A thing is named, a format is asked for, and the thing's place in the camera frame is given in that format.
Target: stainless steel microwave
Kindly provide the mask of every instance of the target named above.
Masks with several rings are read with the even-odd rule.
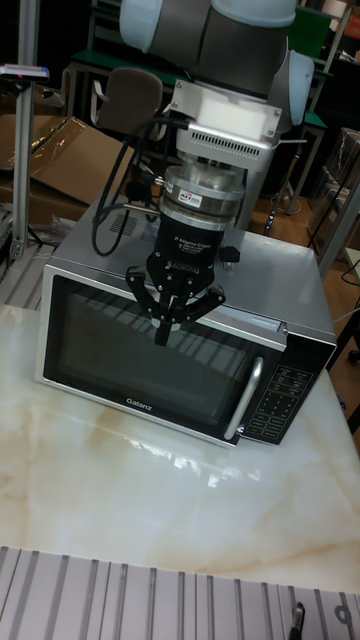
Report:
[[[226,303],[159,347],[125,282],[129,265],[145,264],[157,222],[131,214],[102,258],[93,215],[45,267],[37,380],[218,444],[279,444],[336,347],[313,252],[229,231],[240,262],[216,266]],[[100,245],[112,244],[122,215],[109,215]]]

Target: floor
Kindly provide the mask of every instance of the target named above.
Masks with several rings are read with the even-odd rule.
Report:
[[[301,211],[292,217],[284,213],[277,213],[272,225],[270,236],[278,240],[292,242],[306,246],[309,234],[306,222],[311,215],[311,209],[304,198],[300,198]],[[268,200],[259,200],[256,211],[252,215],[249,231],[263,233],[271,205]],[[341,280],[341,274],[347,269],[343,262],[335,262],[324,280],[324,289],[332,318],[339,318],[354,308],[360,295],[360,287],[353,287]],[[346,320],[335,325],[336,335],[339,335],[346,324]],[[335,390],[340,393],[346,404],[348,418],[360,402],[360,363],[351,364],[347,355],[351,349],[356,349],[351,340],[336,364],[330,371],[330,377]],[[360,455],[360,429],[354,435],[354,442]]]

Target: chair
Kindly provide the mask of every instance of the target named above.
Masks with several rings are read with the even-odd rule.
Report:
[[[94,80],[91,121],[101,129],[131,133],[141,122],[152,118],[160,109],[162,97],[162,82],[153,73],[135,67],[119,67],[111,72],[105,93],[100,82]],[[159,140],[163,133],[163,128],[156,125],[149,139]]]

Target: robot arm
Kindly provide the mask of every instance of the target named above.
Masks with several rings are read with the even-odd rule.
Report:
[[[145,288],[144,268],[127,273],[160,345],[170,330],[225,301],[213,285],[225,229],[246,203],[252,211],[281,133],[303,118],[313,63],[287,50],[295,4],[122,2],[125,42],[185,67],[194,79],[177,81],[171,104],[188,127],[177,134],[182,166],[166,171],[159,233],[146,264],[158,299]]]

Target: marble table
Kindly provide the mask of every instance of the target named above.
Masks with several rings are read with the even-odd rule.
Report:
[[[234,450],[34,382],[0,305],[0,545],[360,592],[360,464],[327,373],[279,447]]]

